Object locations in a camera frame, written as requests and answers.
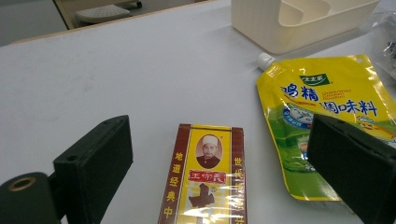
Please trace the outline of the brown and yellow spice box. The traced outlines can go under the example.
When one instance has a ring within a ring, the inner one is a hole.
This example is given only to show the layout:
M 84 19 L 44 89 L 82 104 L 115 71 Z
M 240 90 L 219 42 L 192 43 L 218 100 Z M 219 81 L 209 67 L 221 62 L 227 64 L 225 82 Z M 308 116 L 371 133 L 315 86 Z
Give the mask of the brown and yellow spice box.
M 158 224 L 248 224 L 244 131 L 181 124 Z

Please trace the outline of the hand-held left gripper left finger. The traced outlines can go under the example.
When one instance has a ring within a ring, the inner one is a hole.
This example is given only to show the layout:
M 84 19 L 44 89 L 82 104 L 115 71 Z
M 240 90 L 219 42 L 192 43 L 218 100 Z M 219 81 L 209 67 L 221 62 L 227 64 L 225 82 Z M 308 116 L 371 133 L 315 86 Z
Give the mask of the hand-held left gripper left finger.
M 54 161 L 69 224 L 99 224 L 133 163 L 129 117 L 107 119 Z

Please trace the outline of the clear plastic bag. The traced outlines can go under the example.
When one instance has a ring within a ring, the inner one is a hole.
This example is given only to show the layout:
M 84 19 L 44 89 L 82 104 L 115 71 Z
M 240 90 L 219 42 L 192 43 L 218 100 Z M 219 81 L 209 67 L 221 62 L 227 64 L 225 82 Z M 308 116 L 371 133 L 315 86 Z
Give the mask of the clear plastic bag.
M 396 11 L 374 13 L 363 30 L 371 35 L 373 62 L 396 80 Z

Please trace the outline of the yellow spout pouch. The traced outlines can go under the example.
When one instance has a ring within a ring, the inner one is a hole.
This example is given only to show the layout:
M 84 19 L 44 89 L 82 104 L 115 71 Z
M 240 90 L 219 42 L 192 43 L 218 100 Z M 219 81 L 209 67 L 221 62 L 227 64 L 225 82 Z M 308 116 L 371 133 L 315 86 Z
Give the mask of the yellow spout pouch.
M 278 61 L 258 57 L 256 85 L 276 145 L 289 194 L 305 202 L 339 202 L 340 197 L 308 162 L 316 114 L 341 119 L 396 148 L 396 102 L 369 58 L 352 55 Z

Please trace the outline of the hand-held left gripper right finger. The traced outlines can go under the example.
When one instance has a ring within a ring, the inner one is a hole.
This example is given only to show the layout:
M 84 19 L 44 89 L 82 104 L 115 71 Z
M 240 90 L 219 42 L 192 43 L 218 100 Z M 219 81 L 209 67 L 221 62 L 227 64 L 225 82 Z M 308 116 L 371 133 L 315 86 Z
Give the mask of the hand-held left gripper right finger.
M 364 224 L 396 222 L 396 148 L 340 119 L 316 114 L 308 161 Z

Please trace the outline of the cream plastic organizer box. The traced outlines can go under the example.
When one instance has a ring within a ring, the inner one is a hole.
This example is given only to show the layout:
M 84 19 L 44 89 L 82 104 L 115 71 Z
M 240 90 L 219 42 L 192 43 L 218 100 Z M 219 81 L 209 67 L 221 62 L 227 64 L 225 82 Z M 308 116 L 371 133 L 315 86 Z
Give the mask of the cream plastic organizer box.
M 284 54 L 358 28 L 379 0 L 231 0 L 232 26 Z

